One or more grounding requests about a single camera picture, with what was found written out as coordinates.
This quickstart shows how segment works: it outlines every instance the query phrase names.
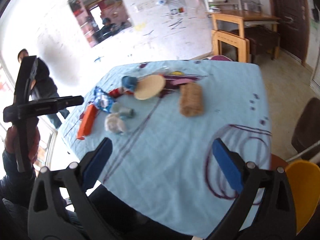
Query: brown rolled towel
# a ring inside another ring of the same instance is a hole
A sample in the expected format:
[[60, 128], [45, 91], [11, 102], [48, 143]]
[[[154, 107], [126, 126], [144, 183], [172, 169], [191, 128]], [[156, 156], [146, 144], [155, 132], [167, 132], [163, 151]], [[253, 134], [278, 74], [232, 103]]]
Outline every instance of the brown rolled towel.
[[203, 114], [202, 87], [197, 83], [180, 86], [180, 113], [186, 117]]

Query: brown stool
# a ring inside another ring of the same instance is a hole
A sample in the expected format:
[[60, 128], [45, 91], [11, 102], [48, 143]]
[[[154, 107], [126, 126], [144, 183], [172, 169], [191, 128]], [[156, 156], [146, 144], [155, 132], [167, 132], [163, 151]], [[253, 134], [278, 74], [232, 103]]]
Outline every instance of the brown stool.
[[[239, 30], [233, 30], [231, 33], [239, 35]], [[250, 27], [244, 29], [244, 36], [250, 41], [251, 62], [254, 62], [255, 56], [273, 49], [272, 59], [277, 58], [280, 34], [273, 32], [262, 26]]]
[[[298, 153], [320, 140], [320, 100], [312, 98], [303, 110], [292, 136], [291, 144]], [[301, 158], [310, 160], [320, 151], [320, 146], [307, 152]]]

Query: jeans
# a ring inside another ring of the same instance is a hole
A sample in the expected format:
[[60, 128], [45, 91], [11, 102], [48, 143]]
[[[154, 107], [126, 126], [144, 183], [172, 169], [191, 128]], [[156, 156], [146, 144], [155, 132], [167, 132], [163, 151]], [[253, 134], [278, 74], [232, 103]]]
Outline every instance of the jeans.
[[[52, 94], [49, 98], [58, 98], [60, 97], [59, 94], [56, 92]], [[70, 112], [65, 108], [59, 111], [59, 113], [63, 116], [64, 119], [68, 117]], [[59, 127], [62, 125], [62, 122], [60, 121], [57, 114], [47, 114], [47, 117], [49, 118], [50, 122], [53, 124], [53, 126], [58, 130]]]

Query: brown door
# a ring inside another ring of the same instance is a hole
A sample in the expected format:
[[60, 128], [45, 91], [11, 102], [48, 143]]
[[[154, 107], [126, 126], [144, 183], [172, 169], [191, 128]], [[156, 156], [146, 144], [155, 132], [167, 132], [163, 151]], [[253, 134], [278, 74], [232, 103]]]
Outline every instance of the brown door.
[[271, 0], [273, 13], [281, 18], [278, 32], [280, 47], [305, 60], [309, 40], [308, 5], [306, 0]]

